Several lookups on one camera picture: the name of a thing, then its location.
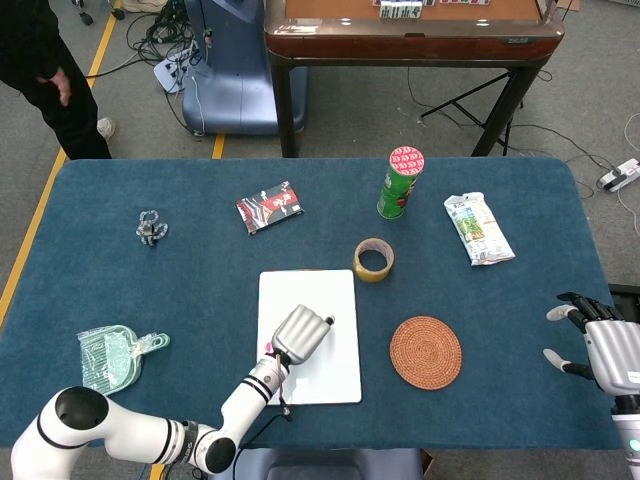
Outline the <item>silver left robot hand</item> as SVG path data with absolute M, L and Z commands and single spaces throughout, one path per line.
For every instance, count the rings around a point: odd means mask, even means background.
M 310 308 L 297 305 L 272 336 L 274 354 L 286 367 L 306 362 L 334 323 L 333 316 L 321 317 Z

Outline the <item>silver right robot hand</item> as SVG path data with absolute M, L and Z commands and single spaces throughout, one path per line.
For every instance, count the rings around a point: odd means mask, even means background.
M 613 306 L 575 292 L 558 296 L 563 303 L 546 313 L 546 319 L 569 320 L 581 333 L 587 364 L 562 358 L 550 348 L 546 360 L 558 370 L 596 382 L 614 397 L 639 393 L 639 324 L 624 319 Z

